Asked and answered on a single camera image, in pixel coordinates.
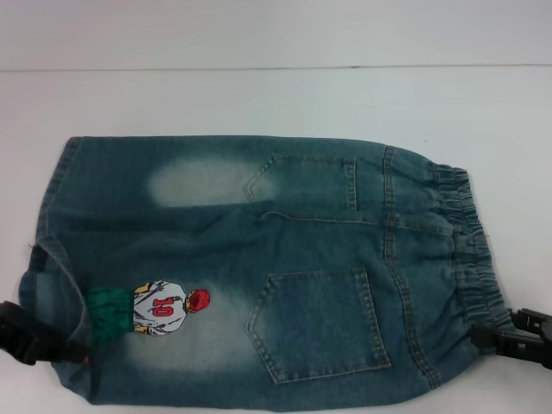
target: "white jersey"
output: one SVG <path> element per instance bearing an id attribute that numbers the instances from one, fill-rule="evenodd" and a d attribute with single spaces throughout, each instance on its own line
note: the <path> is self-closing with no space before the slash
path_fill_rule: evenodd
<path id="1" fill-rule="evenodd" d="M 180 328 L 186 318 L 186 295 L 179 285 L 158 280 L 135 292 L 135 329 L 148 335 L 165 335 Z"/>

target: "denim pocket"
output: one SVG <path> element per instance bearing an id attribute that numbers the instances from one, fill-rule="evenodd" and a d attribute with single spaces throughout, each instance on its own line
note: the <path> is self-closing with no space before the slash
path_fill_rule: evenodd
<path id="1" fill-rule="evenodd" d="M 364 269 L 270 274 L 247 330 L 276 383 L 391 365 Z"/>
<path id="2" fill-rule="evenodd" d="M 275 154 L 243 190 L 250 202 L 356 210 L 355 169 L 354 158 Z"/>

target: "elastic waistband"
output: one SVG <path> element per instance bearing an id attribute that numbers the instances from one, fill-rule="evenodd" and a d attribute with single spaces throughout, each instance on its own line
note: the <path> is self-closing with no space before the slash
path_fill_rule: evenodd
<path id="1" fill-rule="evenodd" d="M 465 170 L 434 166 L 442 214 L 455 226 L 457 294 L 466 322 L 514 330 L 492 268 L 492 256 Z"/>

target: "denim garment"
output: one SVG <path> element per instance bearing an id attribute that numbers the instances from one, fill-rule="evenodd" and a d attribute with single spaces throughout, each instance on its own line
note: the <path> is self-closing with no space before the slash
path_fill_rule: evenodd
<path id="1" fill-rule="evenodd" d="M 154 318 L 150 335 L 53 364 L 93 404 L 393 404 L 478 358 L 471 324 L 513 329 L 467 173 L 372 142 L 73 138 L 36 244 L 48 257 L 21 303 L 68 337 L 91 343 L 94 288 L 134 291 L 153 301 L 143 319 L 179 325 Z M 155 286 L 178 294 L 144 294 Z"/>

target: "white surface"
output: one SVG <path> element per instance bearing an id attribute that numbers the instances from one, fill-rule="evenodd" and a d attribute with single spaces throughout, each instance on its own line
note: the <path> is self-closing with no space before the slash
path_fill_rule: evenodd
<path id="1" fill-rule="evenodd" d="M 0 0 L 0 70 L 552 63 L 549 0 Z M 504 293 L 552 313 L 552 67 L 0 73 L 0 298 L 15 298 L 72 135 L 381 141 L 471 173 Z M 552 373 L 489 358 L 370 413 L 548 412 Z M 0 412 L 92 407 L 0 353 Z"/>
<path id="2" fill-rule="evenodd" d="M 552 63 L 550 0 L 0 0 L 0 69 Z"/>

